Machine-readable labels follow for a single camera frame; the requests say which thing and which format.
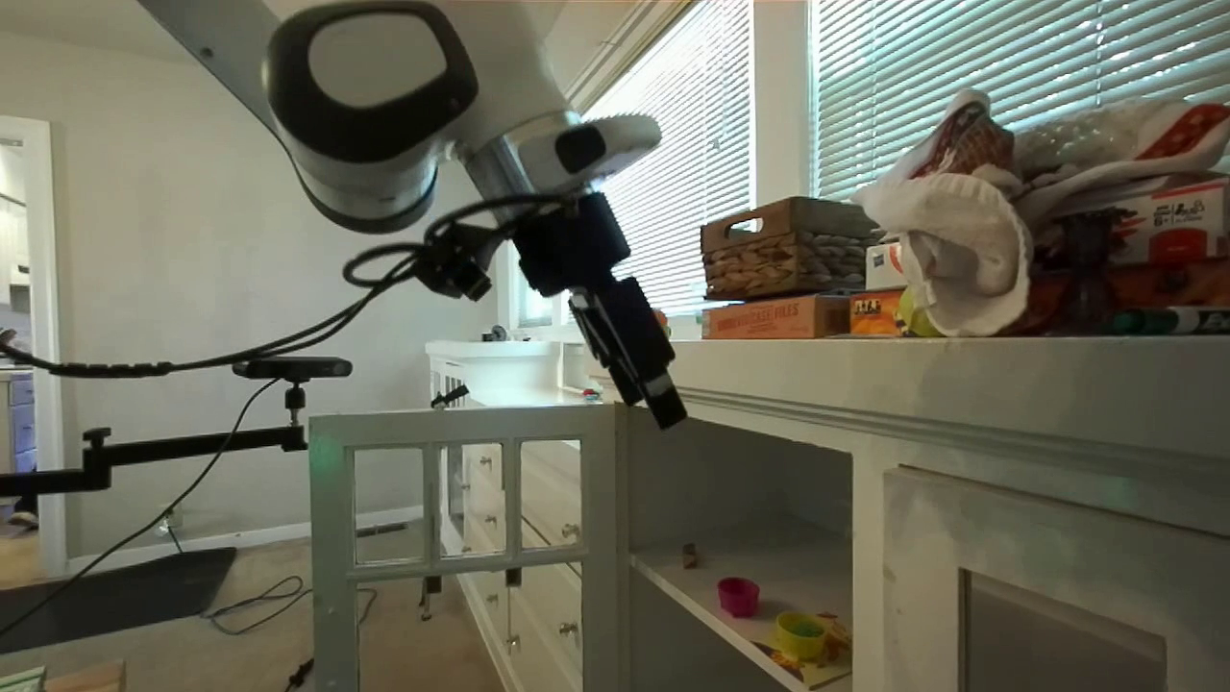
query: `cabinet door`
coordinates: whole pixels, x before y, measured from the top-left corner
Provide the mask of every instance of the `cabinet door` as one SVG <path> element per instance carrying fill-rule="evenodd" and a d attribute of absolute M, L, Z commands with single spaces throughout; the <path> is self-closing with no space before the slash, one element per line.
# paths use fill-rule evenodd
<path fill-rule="evenodd" d="M 523 446 L 523 515 L 544 546 L 580 542 L 580 472 L 576 441 Z"/>
<path fill-rule="evenodd" d="M 502 495 L 484 491 L 481 486 L 465 501 L 465 546 L 470 555 L 498 555 L 502 549 Z"/>
<path fill-rule="evenodd" d="M 887 477 L 892 692 L 1220 692 L 1224 585 L 1230 542 L 1214 535 Z"/>
<path fill-rule="evenodd" d="M 473 621 L 497 638 L 490 647 L 508 647 L 508 585 L 502 572 L 465 572 L 475 604 Z"/>
<path fill-rule="evenodd" d="M 502 462 L 498 462 L 498 446 L 490 441 L 490 446 L 465 446 L 461 451 L 461 477 L 470 480 L 470 486 L 484 486 L 484 490 L 490 490 L 490 491 L 502 491 Z"/>
<path fill-rule="evenodd" d="M 764 677 L 731 641 L 700 627 L 687 612 L 664 600 L 652 585 L 630 587 L 634 627 L 634 692 L 780 692 L 784 683 Z"/>
<path fill-rule="evenodd" d="M 512 587 L 508 656 L 523 692 L 580 692 L 584 677 L 561 656 L 561 641 L 544 629 L 540 612 L 523 587 Z"/>
<path fill-rule="evenodd" d="M 527 546 L 544 546 L 534 528 L 523 528 Z M 540 622 L 552 650 L 580 668 L 584 622 L 580 622 L 580 564 L 536 564 L 523 578 L 523 600 Z"/>

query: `window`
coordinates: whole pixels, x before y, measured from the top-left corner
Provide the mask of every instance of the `window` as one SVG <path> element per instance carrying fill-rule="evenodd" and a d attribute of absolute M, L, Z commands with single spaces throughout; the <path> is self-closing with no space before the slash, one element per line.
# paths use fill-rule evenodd
<path fill-rule="evenodd" d="M 700 223 L 752 203 L 752 5 L 700 0 L 586 118 L 617 110 L 662 123 L 662 145 L 600 184 L 630 241 L 617 275 L 634 275 L 652 309 L 696 317 Z M 564 303 L 527 292 L 523 317 L 564 322 Z"/>
<path fill-rule="evenodd" d="M 819 192 L 845 199 L 959 90 L 1003 126 L 1133 96 L 1230 96 L 1230 13 L 1208 0 L 816 0 Z"/>

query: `floor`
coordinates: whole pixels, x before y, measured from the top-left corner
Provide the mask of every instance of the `floor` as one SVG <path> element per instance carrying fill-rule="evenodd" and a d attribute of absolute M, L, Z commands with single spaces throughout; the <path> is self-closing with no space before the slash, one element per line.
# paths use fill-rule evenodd
<path fill-rule="evenodd" d="M 376 555 L 403 535 L 368 537 Z M 19 581 L 34 556 L 34 537 L 0 537 L 0 581 Z M 248 600 L 284 578 L 307 581 L 307 542 L 243 549 L 215 606 Z M 245 627 L 272 606 L 235 612 L 225 627 Z M 0 677 L 44 667 L 48 674 L 125 667 L 125 692 L 284 692 L 289 677 L 312 656 L 312 596 L 248 633 L 222 633 L 206 621 L 174 621 L 156 627 L 119 629 L 103 638 L 60 641 L 0 656 Z M 429 604 L 429 622 L 418 621 L 418 585 L 380 585 L 366 614 L 359 650 L 366 692 L 498 692 L 498 677 L 475 638 L 461 587 Z"/>

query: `white window frame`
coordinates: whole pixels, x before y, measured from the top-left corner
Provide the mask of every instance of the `white window frame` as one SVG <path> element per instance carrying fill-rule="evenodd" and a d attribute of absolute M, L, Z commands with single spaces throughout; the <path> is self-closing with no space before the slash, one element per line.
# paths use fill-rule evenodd
<path fill-rule="evenodd" d="M 816 96 L 809 96 L 809 0 L 752 0 L 752 203 L 804 198 L 816 187 Z M 580 342 L 573 318 L 523 322 L 518 303 L 531 292 L 518 281 L 513 257 L 498 257 L 498 318 L 518 340 Z M 700 313 L 671 317 L 671 342 L 700 342 Z"/>
<path fill-rule="evenodd" d="M 921 141 L 946 117 L 946 107 L 965 90 L 981 90 L 992 102 L 992 117 L 1000 126 L 1024 134 L 1039 123 L 1077 117 L 1086 107 L 1101 107 L 1113 102 L 1142 96 L 1211 96 L 1224 102 L 1230 90 L 1220 75 L 1230 69 L 1230 41 L 1220 37 L 1230 19 L 1224 9 L 1208 0 L 1172 0 L 1172 5 L 1133 5 L 1133 0 L 1100 0 L 1100 5 L 1030 5 L 1030 0 L 1000 0 L 1000 5 L 892 5 L 895 22 L 877 22 L 887 0 L 809 0 L 809 32 L 835 32 L 823 41 L 835 45 L 839 66 L 869 69 L 851 85 L 827 93 L 839 107 L 866 107 L 860 123 L 871 130 L 823 130 L 809 123 L 819 140 L 840 140 L 845 145 L 823 151 L 809 140 L 819 177 L 827 167 L 828 182 L 816 182 L 809 192 L 850 199 L 858 187 L 883 177 L 914 141 Z M 871 52 L 860 45 L 850 32 L 866 32 L 871 45 L 887 45 L 892 75 L 883 85 Z M 808 93 L 819 93 L 819 52 L 808 54 L 816 77 Z"/>

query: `white wall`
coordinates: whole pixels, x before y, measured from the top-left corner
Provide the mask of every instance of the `white wall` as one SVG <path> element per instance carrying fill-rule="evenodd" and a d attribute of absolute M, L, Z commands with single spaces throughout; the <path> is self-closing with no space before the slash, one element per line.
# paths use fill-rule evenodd
<path fill-rule="evenodd" d="M 757 203 L 809 198 L 809 28 L 808 0 L 757 5 L 752 66 L 757 66 Z"/>
<path fill-rule="evenodd" d="M 0 192 L 12 199 L 26 199 L 26 151 L 19 141 L 0 141 Z M 12 199 L 0 199 L 0 303 L 8 309 L 8 281 L 15 278 L 15 266 L 26 263 L 26 210 Z"/>
<path fill-rule="evenodd" d="M 0 32 L 0 110 L 52 126 L 66 359 L 206 359 L 307 328 L 357 295 L 338 271 L 366 237 L 312 210 L 275 141 L 186 58 L 156 62 Z M 473 199 L 454 169 L 447 177 L 432 210 Z M 395 290 L 321 346 L 354 359 L 354 377 L 307 383 L 307 408 L 418 408 L 424 342 L 475 340 L 486 328 L 486 300 L 456 303 L 418 283 Z M 116 428 L 116 441 L 225 432 L 248 391 L 248 381 L 219 369 L 72 381 L 69 464 L 85 428 Z M 248 428 L 275 424 L 284 424 L 281 387 L 248 415 Z M 122 472 L 110 491 L 72 501 L 69 555 L 103 549 L 175 495 L 197 471 L 198 462 L 145 464 Z M 376 495 L 376 490 L 393 486 L 368 486 L 366 508 L 418 495 L 413 490 Z M 183 508 L 186 537 L 301 523 L 304 455 L 235 455 Z"/>

